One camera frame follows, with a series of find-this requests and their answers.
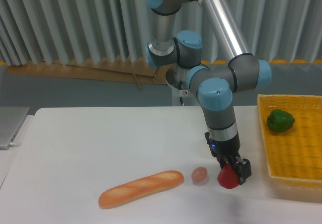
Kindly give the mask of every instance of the cardboard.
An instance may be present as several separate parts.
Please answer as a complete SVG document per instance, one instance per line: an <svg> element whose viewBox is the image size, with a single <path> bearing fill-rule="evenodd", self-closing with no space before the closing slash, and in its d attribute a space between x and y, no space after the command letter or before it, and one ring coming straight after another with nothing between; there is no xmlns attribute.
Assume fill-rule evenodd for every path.
<svg viewBox="0 0 322 224"><path fill-rule="evenodd" d="M81 66L62 65L53 63L47 65L45 62L40 62L37 65L31 61L25 65L8 66L5 73L21 74L30 76L43 77L59 77L59 78L76 78L76 79L92 79L101 81L115 81L115 82L130 82L138 84L158 84L165 85L166 72L173 65L166 65L155 70L153 76L142 76L139 74L116 72L111 70L103 70L96 68L87 68Z"/></svg>
<svg viewBox="0 0 322 224"><path fill-rule="evenodd" d="M83 63L78 64L75 59L72 59L67 65L139 74L149 77L154 76L156 72L156 68L151 68L147 63L144 62L144 59L142 57L131 63L129 57L125 61L122 61L120 55L116 56L114 62L110 62L107 58L104 57L97 64L94 64L91 59L86 59Z"/></svg>

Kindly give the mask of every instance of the yellow basket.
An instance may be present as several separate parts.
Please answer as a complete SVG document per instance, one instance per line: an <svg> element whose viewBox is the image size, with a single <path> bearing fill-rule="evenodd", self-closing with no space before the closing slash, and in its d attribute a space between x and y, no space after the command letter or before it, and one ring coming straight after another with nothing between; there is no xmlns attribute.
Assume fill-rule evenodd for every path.
<svg viewBox="0 0 322 224"><path fill-rule="evenodd" d="M322 187L322 97L258 95L257 103L270 177ZM269 129L266 120L274 109L293 115L291 129L282 133Z"/></svg>

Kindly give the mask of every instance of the toy pepper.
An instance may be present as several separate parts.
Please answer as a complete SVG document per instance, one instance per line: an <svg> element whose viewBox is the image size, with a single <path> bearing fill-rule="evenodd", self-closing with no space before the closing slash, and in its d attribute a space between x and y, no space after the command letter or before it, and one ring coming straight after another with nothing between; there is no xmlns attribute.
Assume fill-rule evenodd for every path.
<svg viewBox="0 0 322 224"><path fill-rule="evenodd" d="M294 122L292 114L280 109L273 110L267 117L268 127L275 132L284 132L290 129Z"/></svg>

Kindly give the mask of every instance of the baguette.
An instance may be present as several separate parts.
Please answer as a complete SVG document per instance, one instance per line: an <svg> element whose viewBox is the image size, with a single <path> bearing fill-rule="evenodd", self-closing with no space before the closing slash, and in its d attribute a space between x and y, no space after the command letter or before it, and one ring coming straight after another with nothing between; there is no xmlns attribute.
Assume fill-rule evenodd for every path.
<svg viewBox="0 0 322 224"><path fill-rule="evenodd" d="M101 208L113 208L133 200L172 189L184 181L179 171L169 170L138 180L118 185L105 192L99 198Z"/></svg>

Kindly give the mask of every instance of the table surface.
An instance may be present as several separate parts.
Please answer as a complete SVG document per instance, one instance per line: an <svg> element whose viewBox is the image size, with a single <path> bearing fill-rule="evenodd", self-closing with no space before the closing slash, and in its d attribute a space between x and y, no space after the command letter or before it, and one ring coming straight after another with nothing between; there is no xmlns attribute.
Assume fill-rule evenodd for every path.
<svg viewBox="0 0 322 224"><path fill-rule="evenodd" d="M235 107L240 154L253 175L219 186L200 107L39 110L0 189L0 223L319 223L322 204L278 199L269 184L256 107ZM207 168L196 186L192 171ZM165 170L180 186L100 209L105 190Z"/></svg>

